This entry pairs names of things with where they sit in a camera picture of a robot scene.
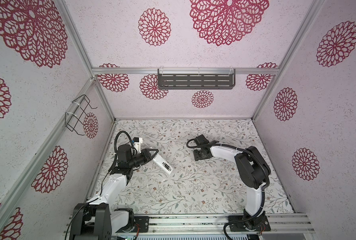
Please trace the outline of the white remote control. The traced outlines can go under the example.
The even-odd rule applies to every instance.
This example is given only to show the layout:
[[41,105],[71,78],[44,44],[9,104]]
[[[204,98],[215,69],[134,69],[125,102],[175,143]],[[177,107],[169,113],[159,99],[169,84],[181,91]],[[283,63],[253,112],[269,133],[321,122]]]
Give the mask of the white remote control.
[[173,172],[173,167],[160,154],[156,154],[152,161],[157,164],[168,176],[170,176]]

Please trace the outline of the black AAA battery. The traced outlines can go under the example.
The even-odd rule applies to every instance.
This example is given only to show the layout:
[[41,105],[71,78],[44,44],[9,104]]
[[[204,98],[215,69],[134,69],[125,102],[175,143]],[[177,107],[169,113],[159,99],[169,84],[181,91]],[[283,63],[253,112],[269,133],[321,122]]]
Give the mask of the black AAA battery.
[[162,165],[163,165],[168,171],[171,170],[170,166],[169,166],[167,163],[162,163]]

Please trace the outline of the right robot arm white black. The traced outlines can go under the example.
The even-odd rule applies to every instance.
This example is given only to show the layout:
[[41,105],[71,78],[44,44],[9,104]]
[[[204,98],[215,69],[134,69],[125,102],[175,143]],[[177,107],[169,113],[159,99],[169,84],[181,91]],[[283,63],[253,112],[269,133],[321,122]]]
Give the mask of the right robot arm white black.
[[218,141],[210,142],[204,135],[188,140],[186,145],[194,150],[195,161],[221,158],[237,165],[240,178],[247,186],[247,200],[243,215],[231,218],[226,226],[244,227],[248,231],[268,230],[264,205],[271,169],[259,150],[254,146],[242,149]]

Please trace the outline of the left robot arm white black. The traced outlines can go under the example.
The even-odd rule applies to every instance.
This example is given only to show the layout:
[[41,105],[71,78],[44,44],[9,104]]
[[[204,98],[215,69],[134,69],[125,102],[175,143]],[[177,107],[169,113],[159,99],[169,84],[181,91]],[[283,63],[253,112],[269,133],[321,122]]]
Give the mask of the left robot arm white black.
[[119,146],[108,181],[98,195],[75,206],[66,236],[70,240],[110,240],[118,231],[139,232],[132,209],[119,208],[112,212],[109,204],[126,188],[134,169],[152,161],[158,152],[158,149],[138,151],[128,144]]

